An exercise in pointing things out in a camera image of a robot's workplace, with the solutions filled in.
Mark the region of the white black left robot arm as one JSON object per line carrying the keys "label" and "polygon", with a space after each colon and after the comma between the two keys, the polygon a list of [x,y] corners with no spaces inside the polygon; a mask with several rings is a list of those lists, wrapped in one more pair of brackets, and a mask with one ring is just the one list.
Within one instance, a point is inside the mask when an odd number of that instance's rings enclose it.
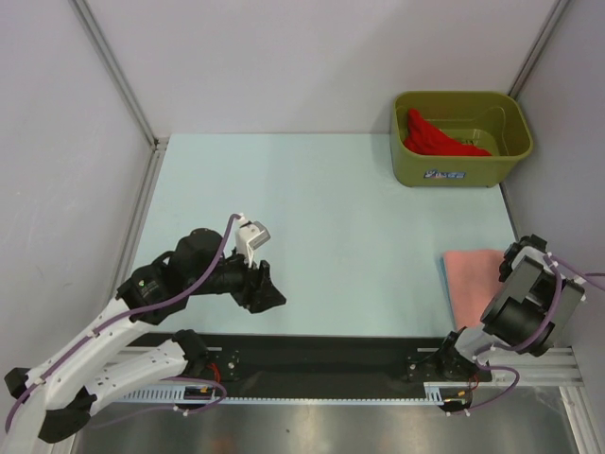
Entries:
{"label": "white black left robot arm", "polygon": [[29,453],[36,441],[61,442],[123,395],[160,380],[197,380],[215,365],[200,335],[181,330],[152,352],[120,365],[110,360],[186,308],[189,297],[230,295],[250,313],[286,302],[270,265],[256,262],[270,239],[258,221],[233,216],[226,233],[197,229],[150,264],[136,269],[102,312],[57,354],[5,376],[15,403],[5,423],[5,453]]}

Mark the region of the pink t shirt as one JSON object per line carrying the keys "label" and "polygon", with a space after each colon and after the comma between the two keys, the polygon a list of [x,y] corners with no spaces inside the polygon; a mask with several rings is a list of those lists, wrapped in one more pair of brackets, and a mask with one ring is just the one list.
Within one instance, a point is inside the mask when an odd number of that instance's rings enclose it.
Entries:
{"label": "pink t shirt", "polygon": [[499,268],[504,252],[484,249],[444,254],[456,329],[475,327],[492,298],[502,288]]}

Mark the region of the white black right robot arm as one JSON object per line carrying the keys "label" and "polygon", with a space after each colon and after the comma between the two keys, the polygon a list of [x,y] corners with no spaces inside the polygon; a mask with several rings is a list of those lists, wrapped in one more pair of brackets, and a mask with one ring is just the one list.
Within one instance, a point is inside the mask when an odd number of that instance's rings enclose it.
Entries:
{"label": "white black right robot arm", "polygon": [[476,359],[489,351],[543,355],[585,298],[578,278],[555,271],[547,241],[536,235],[504,252],[447,252],[441,268],[456,326],[436,355],[448,380],[473,377]]}

